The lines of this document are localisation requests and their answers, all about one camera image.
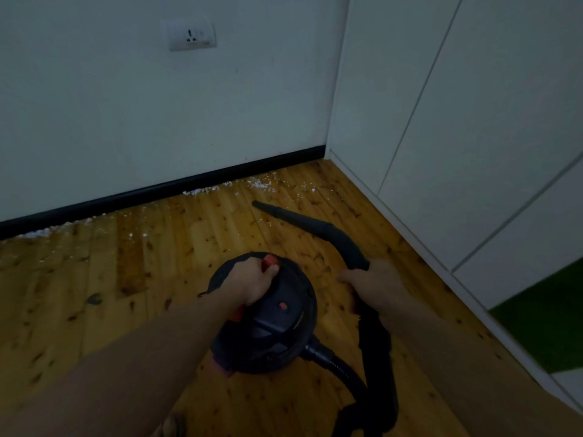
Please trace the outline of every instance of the black baseboard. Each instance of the black baseboard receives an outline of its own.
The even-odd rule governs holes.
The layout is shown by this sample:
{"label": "black baseboard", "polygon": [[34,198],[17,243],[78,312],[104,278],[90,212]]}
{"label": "black baseboard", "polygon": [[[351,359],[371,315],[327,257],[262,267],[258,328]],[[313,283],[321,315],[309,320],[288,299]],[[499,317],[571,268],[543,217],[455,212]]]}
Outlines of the black baseboard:
{"label": "black baseboard", "polygon": [[273,156],[264,160],[246,162],[233,167],[222,168],[213,172],[188,176],[143,189],[126,191],[105,198],[93,199],[79,204],[48,210],[29,216],[0,222],[0,240],[40,230],[52,225],[61,225],[67,221],[77,221],[102,213],[114,212],[123,208],[142,205],[169,196],[179,195],[183,191],[202,189],[227,181],[234,181],[246,176],[259,175],[278,168],[289,167],[302,162],[314,161],[324,157],[326,146],[317,146],[292,153]]}

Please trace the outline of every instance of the hand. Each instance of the hand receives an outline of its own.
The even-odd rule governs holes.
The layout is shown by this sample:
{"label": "hand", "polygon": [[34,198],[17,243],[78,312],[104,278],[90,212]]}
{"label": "hand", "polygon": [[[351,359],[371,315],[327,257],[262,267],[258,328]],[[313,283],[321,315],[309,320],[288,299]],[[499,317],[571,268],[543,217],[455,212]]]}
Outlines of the hand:
{"label": "hand", "polygon": [[241,295],[243,303],[251,305],[261,299],[275,275],[279,271],[278,265],[270,266],[265,272],[261,271],[261,259],[250,257],[237,262],[221,288],[228,288]]}
{"label": "hand", "polygon": [[381,317],[406,313],[418,304],[404,287],[395,266],[386,259],[373,259],[368,271],[343,270],[337,279],[352,285],[360,298]]}

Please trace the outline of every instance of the white cabinet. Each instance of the white cabinet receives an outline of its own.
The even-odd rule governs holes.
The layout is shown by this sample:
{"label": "white cabinet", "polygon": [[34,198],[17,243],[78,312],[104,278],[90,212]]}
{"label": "white cabinet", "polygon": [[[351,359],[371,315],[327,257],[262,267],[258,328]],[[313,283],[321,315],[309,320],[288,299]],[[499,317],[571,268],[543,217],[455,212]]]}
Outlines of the white cabinet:
{"label": "white cabinet", "polygon": [[379,193],[446,269],[583,149],[582,13],[581,0],[462,1]]}
{"label": "white cabinet", "polygon": [[583,257],[582,188],[580,161],[454,276],[490,309]]}
{"label": "white cabinet", "polygon": [[373,192],[459,0],[351,0],[328,145]]}

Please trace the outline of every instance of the electrical outlet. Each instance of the electrical outlet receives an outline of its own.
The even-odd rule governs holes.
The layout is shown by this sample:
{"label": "electrical outlet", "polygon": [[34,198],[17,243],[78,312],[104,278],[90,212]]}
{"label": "electrical outlet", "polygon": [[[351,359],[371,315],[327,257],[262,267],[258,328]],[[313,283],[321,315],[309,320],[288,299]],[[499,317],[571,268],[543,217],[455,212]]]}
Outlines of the electrical outlet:
{"label": "electrical outlet", "polygon": [[215,28],[206,18],[163,20],[160,26],[172,52],[216,46]]}

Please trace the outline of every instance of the vacuum hose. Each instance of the vacuum hose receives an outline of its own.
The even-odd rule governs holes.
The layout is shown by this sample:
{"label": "vacuum hose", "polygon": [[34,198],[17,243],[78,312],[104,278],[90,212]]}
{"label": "vacuum hose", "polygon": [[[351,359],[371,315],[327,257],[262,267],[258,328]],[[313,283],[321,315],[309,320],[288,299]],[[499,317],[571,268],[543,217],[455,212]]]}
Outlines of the vacuum hose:
{"label": "vacuum hose", "polygon": [[[330,222],[320,221],[258,201],[253,201],[251,204],[262,212],[330,242],[338,250],[350,270],[368,270],[368,260],[358,246],[346,233]],[[360,316],[359,348],[363,356],[364,374],[368,388],[344,361],[336,358],[336,365],[332,365],[332,358],[335,356],[331,351],[327,353],[323,349],[325,348],[323,345],[319,348],[317,344],[312,347],[315,354],[310,351],[304,353],[305,355],[302,354],[304,358],[315,360],[319,365],[330,369],[345,384],[345,380],[351,384],[350,386],[346,384],[346,386],[354,396],[356,403],[348,405],[338,413],[334,437],[349,436],[355,429],[364,429],[366,437],[380,435],[395,426],[399,413],[395,378],[390,360],[390,335],[381,324],[378,313],[358,296],[356,296],[356,309]],[[358,378],[365,391],[362,391],[362,387],[356,388],[357,383],[353,382],[354,376]],[[342,433],[338,433],[337,428],[341,428]]]}

